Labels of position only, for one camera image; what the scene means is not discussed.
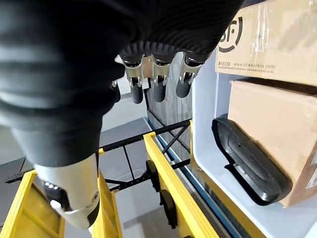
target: robotic hand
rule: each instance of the robotic hand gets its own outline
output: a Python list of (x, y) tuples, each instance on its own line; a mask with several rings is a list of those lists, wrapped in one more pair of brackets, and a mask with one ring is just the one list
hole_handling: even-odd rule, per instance
[[(0, 124), (11, 127), (51, 206), (87, 229), (99, 211), (102, 116), (124, 66), (142, 100), (142, 56), (155, 87), (184, 52), (176, 93), (185, 97), (242, 0), (11, 0), (0, 2)], [(156, 93), (162, 101), (164, 93)]]

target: cardboard box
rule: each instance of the cardboard box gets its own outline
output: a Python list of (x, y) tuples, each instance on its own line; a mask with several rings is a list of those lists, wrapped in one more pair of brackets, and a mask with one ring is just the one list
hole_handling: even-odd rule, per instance
[(218, 44), (216, 71), (317, 86), (316, 5), (267, 0), (239, 10)]
[(317, 88), (295, 92), (277, 81), (251, 82), (232, 82), (228, 118), (291, 178), (292, 190), (281, 200), (287, 207), (317, 193)]

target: yellow metal frame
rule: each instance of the yellow metal frame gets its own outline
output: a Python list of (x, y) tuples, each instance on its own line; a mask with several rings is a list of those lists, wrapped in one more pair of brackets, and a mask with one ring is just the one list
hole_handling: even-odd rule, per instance
[[(169, 191), (176, 205), (178, 220), (177, 231), (179, 236), (218, 238), (219, 236), (216, 231), (154, 142), (153, 137), (155, 136), (156, 134), (154, 132), (144, 135), (144, 143), (148, 157), (154, 162), (158, 171), (160, 188)], [(198, 167), (192, 153), (191, 163), (194, 168)], [(199, 170), (197, 173), (205, 179), (206, 183), (209, 184), (229, 211), (238, 219), (252, 237), (264, 237), (259, 229), (254, 226), (247, 216), (241, 212), (205, 173)], [(35, 171), (28, 172), (24, 175), (0, 234), (0, 238), (62, 238), (64, 236), (64, 219), (51, 208), (45, 196), (33, 184), (35, 175)], [(98, 189), (100, 192), (100, 207), (97, 219), (91, 227), (92, 237), (122, 238), (115, 193), (109, 190), (100, 171)]]
[(27, 172), (13, 200), (0, 238), (62, 238), (64, 219), (51, 208), (33, 184), (35, 171)]
[[(64, 237), (65, 221), (33, 184), (35, 176), (35, 171), (23, 176), (0, 238)], [(92, 225), (92, 238), (122, 238), (114, 192), (110, 192), (100, 171), (98, 189), (100, 206), (97, 219)]]
[(98, 189), (100, 192), (99, 213), (95, 223), (91, 226), (92, 238), (122, 238), (115, 194), (110, 192), (100, 170)]
[(190, 121), (191, 130), (191, 165), (195, 172), (204, 180), (204, 182), (213, 190), (221, 202), (226, 206), (230, 213), (237, 219), (242, 227), (248, 232), (251, 237), (265, 238), (266, 236), (254, 225), (254, 223), (245, 215), (241, 209), (225, 194), (222, 189), (212, 179), (206, 175), (204, 171), (199, 169), (193, 155), (193, 121)]
[(177, 230), (180, 237), (219, 237), (166, 160), (166, 157), (153, 141), (155, 136), (154, 132), (144, 135), (144, 143), (148, 157), (154, 162), (158, 171), (160, 188), (168, 190), (175, 202), (178, 221)]

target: black handle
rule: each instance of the black handle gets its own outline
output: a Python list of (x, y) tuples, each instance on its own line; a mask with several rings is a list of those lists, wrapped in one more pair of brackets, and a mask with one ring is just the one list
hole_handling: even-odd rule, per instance
[(225, 166), (258, 205), (283, 199), (292, 188), (291, 180), (234, 121), (219, 117), (212, 131), (229, 165)]

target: sf express logo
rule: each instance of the sf express logo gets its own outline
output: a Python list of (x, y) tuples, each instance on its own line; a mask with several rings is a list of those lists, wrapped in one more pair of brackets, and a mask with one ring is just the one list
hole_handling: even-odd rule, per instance
[(233, 20), (224, 32), (219, 43), (219, 51), (226, 53), (232, 51), (238, 45), (243, 29), (243, 19), (238, 17), (238, 21)]

